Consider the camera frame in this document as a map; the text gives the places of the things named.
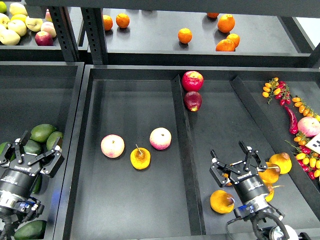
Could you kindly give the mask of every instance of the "orange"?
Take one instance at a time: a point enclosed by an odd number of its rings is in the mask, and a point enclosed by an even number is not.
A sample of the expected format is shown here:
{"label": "orange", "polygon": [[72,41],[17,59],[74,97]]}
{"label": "orange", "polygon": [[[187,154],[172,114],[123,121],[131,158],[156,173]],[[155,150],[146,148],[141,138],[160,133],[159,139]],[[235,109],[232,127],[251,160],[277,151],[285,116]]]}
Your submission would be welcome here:
{"label": "orange", "polygon": [[114,25],[114,22],[112,21],[112,18],[109,15],[103,15],[103,25],[105,31],[111,30],[112,26]]}
{"label": "orange", "polygon": [[230,39],[234,43],[234,47],[238,47],[240,43],[240,37],[238,34],[231,33],[229,34],[226,39]]}
{"label": "orange", "polygon": [[212,19],[216,19],[219,15],[219,13],[215,13],[215,12],[208,12],[206,14],[209,18],[212,18]]}
{"label": "orange", "polygon": [[232,16],[231,14],[223,15],[218,21],[218,29],[225,34],[234,29],[235,25],[236,21],[234,19],[234,16]]}
{"label": "orange", "polygon": [[130,18],[125,13],[120,13],[115,18],[116,24],[119,26],[119,28],[125,29],[129,26]]}
{"label": "orange", "polygon": [[181,43],[187,44],[192,39],[192,32],[188,28],[182,28],[178,32],[178,39]]}
{"label": "orange", "polygon": [[215,50],[217,52],[234,52],[236,46],[230,39],[223,39],[216,45]]}

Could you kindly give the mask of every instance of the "black tray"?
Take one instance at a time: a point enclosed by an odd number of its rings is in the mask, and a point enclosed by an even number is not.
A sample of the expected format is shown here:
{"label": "black tray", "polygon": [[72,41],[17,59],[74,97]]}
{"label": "black tray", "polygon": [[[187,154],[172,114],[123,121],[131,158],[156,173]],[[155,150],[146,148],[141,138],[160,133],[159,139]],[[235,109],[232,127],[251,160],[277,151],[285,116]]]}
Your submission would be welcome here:
{"label": "black tray", "polygon": [[[6,1],[6,15],[11,19],[9,12],[12,1]],[[87,52],[88,38],[83,28],[83,18],[80,7],[68,7],[73,33],[78,50]],[[57,37],[53,39],[53,46],[38,46],[35,42],[36,32],[27,28],[26,35],[21,37],[15,46],[6,46],[0,42],[0,61],[64,61],[63,53]]]}
{"label": "black tray", "polygon": [[45,239],[54,235],[83,67],[83,63],[0,62],[0,142],[12,143],[43,123],[64,133],[65,161],[54,178],[43,176],[40,193],[33,194],[45,206],[39,217],[47,221]]}
{"label": "black tray", "polygon": [[[210,150],[226,163],[244,158],[239,140],[266,159],[275,153],[229,81],[237,76],[256,81],[274,74],[297,80],[320,75],[314,69],[196,67],[205,78],[203,102],[200,111],[187,113],[177,91],[179,76],[187,70],[86,66],[71,141],[78,148],[70,152],[62,189],[69,203],[60,205],[57,227],[64,231],[56,239],[227,239],[225,224],[234,215],[210,208],[209,197],[219,189],[209,172]],[[161,125],[173,137],[163,152],[149,144],[151,130]],[[111,133],[126,143],[119,159],[104,157],[100,149],[102,138]],[[135,143],[151,152],[151,166],[143,172],[130,163]],[[272,203],[286,214],[283,222],[319,237],[320,222],[311,209],[316,206],[310,208],[304,200],[316,198],[302,195],[288,174],[278,183],[285,187],[275,190]],[[233,188],[226,190],[240,206]],[[249,222],[238,221],[229,230],[234,237],[254,239]]]}
{"label": "black tray", "polygon": [[[130,17],[128,28],[117,26],[119,13]],[[217,52],[217,43],[228,35],[217,27],[224,13],[211,19],[204,12],[104,8],[103,14],[113,19],[112,29],[104,33],[111,65],[259,67],[272,64],[282,67],[298,64],[298,57],[304,58],[312,51],[306,39],[304,44],[295,42],[302,29],[296,26],[294,32],[290,32],[293,31],[289,26],[292,20],[284,18],[283,21],[276,16],[234,14],[235,27],[230,33],[240,36],[240,44],[235,52]],[[192,31],[188,44],[178,40],[178,31],[182,28]],[[308,50],[301,47],[303,45],[309,46]]]}

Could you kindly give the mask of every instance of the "green apple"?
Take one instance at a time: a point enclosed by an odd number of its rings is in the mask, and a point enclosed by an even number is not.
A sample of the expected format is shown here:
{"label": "green apple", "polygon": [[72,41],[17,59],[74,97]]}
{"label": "green apple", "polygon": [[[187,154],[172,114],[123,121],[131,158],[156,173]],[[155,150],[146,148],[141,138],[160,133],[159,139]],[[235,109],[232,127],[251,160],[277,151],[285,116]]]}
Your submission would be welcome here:
{"label": "green apple", "polygon": [[5,26],[5,28],[8,28],[8,22],[10,22],[10,19],[7,15],[0,13],[0,24]]}
{"label": "green apple", "polygon": [[27,13],[25,6],[23,6],[21,3],[18,3],[18,2],[13,2],[10,4],[9,12],[12,15],[23,14],[23,15],[28,16],[28,13]]}
{"label": "green apple", "polygon": [[41,30],[41,25],[43,23],[44,22],[42,21],[41,18],[31,18],[27,16],[25,19],[26,27],[33,32],[39,32]]}
{"label": "green apple", "polygon": [[20,37],[27,33],[27,27],[21,20],[12,20],[8,22],[8,29],[15,31]]}
{"label": "green apple", "polygon": [[0,31],[0,42],[4,45],[14,46],[20,41],[20,36],[13,30],[2,30]]}
{"label": "green apple", "polygon": [[0,13],[4,14],[7,12],[7,5],[4,1],[0,1]]}

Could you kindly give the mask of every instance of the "apple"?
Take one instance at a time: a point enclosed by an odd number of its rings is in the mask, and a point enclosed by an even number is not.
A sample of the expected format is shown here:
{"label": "apple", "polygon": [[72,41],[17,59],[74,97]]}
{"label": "apple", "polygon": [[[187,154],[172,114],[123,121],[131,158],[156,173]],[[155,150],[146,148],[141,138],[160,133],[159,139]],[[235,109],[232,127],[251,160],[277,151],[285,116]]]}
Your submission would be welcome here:
{"label": "apple", "polygon": [[8,28],[8,22],[10,22],[10,18],[5,14],[0,13],[0,24],[5,26],[5,28],[7,29]]}
{"label": "apple", "polygon": [[182,77],[182,86],[187,92],[198,92],[203,84],[204,77],[197,71],[187,71]]}
{"label": "apple", "polygon": [[8,22],[8,29],[15,31],[20,37],[27,33],[27,27],[21,20],[12,20]]}
{"label": "apple", "polygon": [[320,134],[320,122],[310,116],[303,117],[298,122],[298,130],[307,138]]}
{"label": "apple", "polygon": [[20,36],[13,30],[5,29],[0,31],[0,42],[7,46],[17,45],[20,41]]}
{"label": "apple", "polygon": [[164,127],[158,127],[150,134],[150,143],[157,150],[164,150],[171,143],[171,133]]}
{"label": "apple", "polygon": [[48,22],[52,22],[52,18],[51,18],[49,9],[47,9],[46,12],[45,12],[45,20],[48,21]]}
{"label": "apple", "polygon": [[51,35],[52,38],[57,36],[54,24],[50,21],[46,21],[41,25],[41,31],[45,31]]}
{"label": "apple", "polygon": [[197,91],[189,91],[183,98],[183,102],[188,110],[197,112],[202,103],[202,97]]}
{"label": "apple", "polygon": [[10,4],[9,12],[12,15],[23,14],[23,15],[28,16],[28,13],[27,13],[25,6],[23,6],[21,3],[18,3],[18,2],[13,2]]}
{"label": "apple", "polygon": [[34,37],[35,43],[38,46],[53,46],[54,41],[50,35],[50,33],[46,31],[39,31],[36,33]]}
{"label": "apple", "polygon": [[101,141],[101,151],[108,158],[117,158],[125,150],[125,142],[122,137],[110,134],[105,136]]}
{"label": "apple", "polygon": [[33,32],[39,32],[41,30],[41,26],[44,22],[41,18],[31,18],[29,16],[25,19],[25,25],[28,29]]}

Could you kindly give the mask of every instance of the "red chili pepper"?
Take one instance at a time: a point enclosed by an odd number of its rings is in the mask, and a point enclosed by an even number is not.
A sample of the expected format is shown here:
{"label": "red chili pepper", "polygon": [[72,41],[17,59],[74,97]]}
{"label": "red chili pepper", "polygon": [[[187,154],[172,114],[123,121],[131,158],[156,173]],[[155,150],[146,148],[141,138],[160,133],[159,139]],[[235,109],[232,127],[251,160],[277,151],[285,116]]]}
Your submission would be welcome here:
{"label": "red chili pepper", "polygon": [[315,173],[314,173],[313,171],[308,172],[308,175],[309,175],[309,177],[310,177],[312,180],[315,180],[315,179],[316,179]]}
{"label": "red chili pepper", "polygon": [[297,121],[296,115],[289,107],[284,106],[284,109],[287,111],[287,113],[290,117],[289,132],[291,134],[297,134],[298,133],[298,121]]}

